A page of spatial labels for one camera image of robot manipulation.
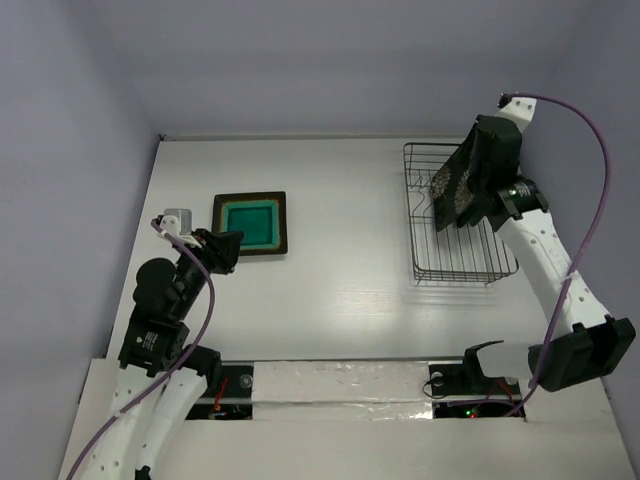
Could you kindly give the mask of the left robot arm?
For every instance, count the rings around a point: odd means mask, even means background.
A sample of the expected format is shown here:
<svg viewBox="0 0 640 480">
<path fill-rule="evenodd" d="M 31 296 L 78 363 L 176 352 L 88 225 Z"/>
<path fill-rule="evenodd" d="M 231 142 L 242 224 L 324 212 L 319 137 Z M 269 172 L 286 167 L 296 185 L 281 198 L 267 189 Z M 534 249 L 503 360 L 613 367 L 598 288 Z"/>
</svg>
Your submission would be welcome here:
<svg viewBox="0 0 640 480">
<path fill-rule="evenodd" d="M 221 383 L 219 352 L 200 344 L 213 313 L 192 341 L 185 319 L 203 289 L 216 299 L 212 277 L 234 271 L 244 235 L 186 231 L 170 215 L 151 226 L 180 256 L 153 258 L 136 274 L 109 418 L 81 450 L 70 479 L 156 478 L 195 401 Z"/>
</svg>

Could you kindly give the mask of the teal square plate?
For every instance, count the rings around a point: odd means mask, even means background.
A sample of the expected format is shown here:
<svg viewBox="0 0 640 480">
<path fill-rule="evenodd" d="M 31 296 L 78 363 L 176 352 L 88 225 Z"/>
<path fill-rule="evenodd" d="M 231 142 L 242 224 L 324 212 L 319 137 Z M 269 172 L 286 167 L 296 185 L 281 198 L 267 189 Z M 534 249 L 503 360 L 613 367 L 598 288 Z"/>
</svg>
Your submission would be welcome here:
<svg viewBox="0 0 640 480">
<path fill-rule="evenodd" d="M 213 200 L 212 230 L 244 234 L 241 256 L 288 253 L 284 191 L 219 194 Z"/>
</svg>

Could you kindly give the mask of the black floral square plate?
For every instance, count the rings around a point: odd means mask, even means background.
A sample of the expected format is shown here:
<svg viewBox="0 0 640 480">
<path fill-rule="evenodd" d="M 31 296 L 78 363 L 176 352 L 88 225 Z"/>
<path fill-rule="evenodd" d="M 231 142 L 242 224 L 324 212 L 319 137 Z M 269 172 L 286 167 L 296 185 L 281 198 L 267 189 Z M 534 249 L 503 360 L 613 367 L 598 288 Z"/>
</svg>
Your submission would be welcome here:
<svg viewBox="0 0 640 480">
<path fill-rule="evenodd" d="M 432 177 L 430 193 L 437 232 L 455 224 L 459 215 L 476 204 L 469 181 L 477 180 L 479 162 L 474 158 L 475 134 L 471 132 Z"/>
</svg>

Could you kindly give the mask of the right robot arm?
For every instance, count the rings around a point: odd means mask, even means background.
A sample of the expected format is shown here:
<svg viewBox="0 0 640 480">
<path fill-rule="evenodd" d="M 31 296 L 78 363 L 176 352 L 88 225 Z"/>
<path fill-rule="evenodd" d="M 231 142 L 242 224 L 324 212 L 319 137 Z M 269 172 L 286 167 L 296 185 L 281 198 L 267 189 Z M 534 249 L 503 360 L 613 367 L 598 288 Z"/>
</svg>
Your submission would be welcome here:
<svg viewBox="0 0 640 480">
<path fill-rule="evenodd" d="M 482 392 L 498 377 L 528 379 L 548 392 L 611 374 L 636 337 L 613 317 L 578 272 L 535 182 L 519 172 L 516 122 L 480 116 L 474 126 L 468 187 L 478 213 L 519 262 L 548 320 L 538 344 L 491 341 L 465 351 L 462 384 Z"/>
</svg>

